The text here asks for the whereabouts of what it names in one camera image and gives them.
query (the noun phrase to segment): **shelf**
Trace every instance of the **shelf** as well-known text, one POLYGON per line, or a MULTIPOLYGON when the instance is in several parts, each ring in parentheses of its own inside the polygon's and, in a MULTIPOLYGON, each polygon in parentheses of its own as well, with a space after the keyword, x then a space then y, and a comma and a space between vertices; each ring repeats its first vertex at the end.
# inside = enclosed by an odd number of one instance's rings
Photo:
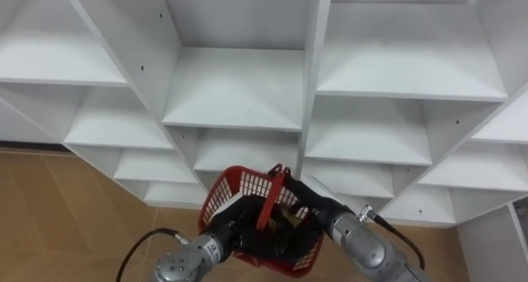
POLYGON ((332 4, 318 94, 503 101, 470 6, 332 4))
POLYGON ((528 192, 528 171, 517 145, 468 142, 427 173, 419 183, 528 192))
POLYGON ((206 196, 198 184, 151 181, 144 201, 157 207, 200 209, 206 196))
POLYGON ((307 159, 303 175, 311 175, 337 194, 392 198, 391 168, 387 165, 327 162, 307 159))
POLYGON ((68 0, 26 0, 0 35, 0 81, 127 86, 68 0))
POLYGON ((318 96, 306 156, 430 165, 422 107, 414 100, 318 96))
POLYGON ((195 184, 196 178, 173 151, 126 149, 120 157, 115 179, 168 181, 195 184))
POLYGON ((302 51, 185 48, 163 123, 300 131, 302 51))
POLYGON ((472 140, 528 144, 528 92, 514 100, 485 125, 472 140))
POLYGON ((277 163, 294 170, 297 152, 297 134, 204 129, 196 151, 195 170, 221 172, 241 165, 267 172, 277 163))
POLYGON ((389 222, 452 226, 456 224, 448 188, 411 186, 380 212, 389 222))
POLYGON ((66 144, 172 149, 153 118, 129 88, 88 90, 64 140, 66 144))

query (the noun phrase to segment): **white shelving unit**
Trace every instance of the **white shelving unit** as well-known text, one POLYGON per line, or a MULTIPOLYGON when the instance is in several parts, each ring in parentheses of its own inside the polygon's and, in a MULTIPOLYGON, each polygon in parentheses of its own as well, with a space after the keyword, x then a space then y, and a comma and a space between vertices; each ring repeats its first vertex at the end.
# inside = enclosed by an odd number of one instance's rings
POLYGON ((528 195, 528 0, 0 0, 0 101, 144 202, 282 163, 449 227, 528 195))

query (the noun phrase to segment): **black cable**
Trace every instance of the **black cable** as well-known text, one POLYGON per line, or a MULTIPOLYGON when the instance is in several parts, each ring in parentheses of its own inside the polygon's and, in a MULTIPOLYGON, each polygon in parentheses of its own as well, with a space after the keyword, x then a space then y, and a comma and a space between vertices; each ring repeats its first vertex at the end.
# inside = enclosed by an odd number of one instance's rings
POLYGON ((115 277, 116 282, 121 282, 121 276, 123 275, 123 272, 125 271, 126 264, 129 263, 130 258, 132 255, 134 255, 134 252, 138 249, 139 245, 143 243, 146 239, 149 237, 152 237, 153 235, 157 233, 162 233, 171 237, 175 237, 179 234, 177 230, 170 229, 170 228, 156 228, 148 233, 146 233, 144 236, 142 236, 133 246, 130 248, 130 251, 126 254, 125 259, 121 263, 121 266, 119 267, 119 271, 117 272, 117 276, 115 277))
POLYGON ((412 250, 416 253, 418 256, 418 260, 420 261, 420 269, 425 270, 426 269, 426 261, 423 258, 422 252, 416 245, 414 245, 413 241, 409 240, 407 237, 405 237, 398 229, 396 229, 394 226, 390 225, 385 219, 383 219, 381 216, 376 214, 373 218, 374 222, 385 228, 386 230, 390 231, 391 233, 395 234, 397 237, 402 239, 407 245, 409 245, 412 250))

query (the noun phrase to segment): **red basket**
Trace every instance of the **red basket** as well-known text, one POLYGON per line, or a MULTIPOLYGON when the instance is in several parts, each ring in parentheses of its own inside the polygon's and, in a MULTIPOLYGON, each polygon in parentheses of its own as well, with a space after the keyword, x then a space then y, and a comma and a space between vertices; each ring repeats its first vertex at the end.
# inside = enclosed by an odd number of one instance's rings
MULTIPOLYGON (((291 191, 282 186, 285 171, 281 167, 281 165, 277 165, 273 169, 273 171, 278 171, 273 177, 255 172, 246 167, 234 166, 226 169, 207 195, 207 199, 200 211, 198 229, 202 231, 215 214, 215 211, 238 192, 242 192, 243 195, 260 195, 266 197, 266 202, 262 207, 262 212, 257 222, 257 228, 263 229, 270 218, 274 203, 285 204, 290 207, 298 201, 297 197, 291 191)), ((297 213, 297 217, 302 220, 307 212, 308 210, 306 208, 302 208, 297 213)), ((279 271, 284 275, 299 278, 312 270, 322 244, 323 235, 319 237, 319 240, 309 254, 298 260, 295 264, 281 261, 259 260, 256 257, 238 251, 235 251, 233 256, 256 267, 265 266, 269 269, 279 271)))

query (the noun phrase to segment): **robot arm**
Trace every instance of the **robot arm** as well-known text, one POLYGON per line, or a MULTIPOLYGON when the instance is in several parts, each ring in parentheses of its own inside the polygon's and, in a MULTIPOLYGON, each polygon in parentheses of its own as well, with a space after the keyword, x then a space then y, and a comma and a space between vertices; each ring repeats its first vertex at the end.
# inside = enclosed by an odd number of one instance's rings
MULTIPOLYGON (((364 224, 373 218, 371 210, 359 217, 345 205, 310 190, 303 182, 287 183, 299 199, 309 204, 327 235, 353 260, 358 271, 374 282, 427 282, 423 270, 410 265, 391 241, 376 235, 364 224)), ((238 213, 227 209, 213 218, 210 226, 177 252, 162 256, 154 270, 155 282, 199 282, 217 264, 225 261, 236 242, 229 217, 238 213)))

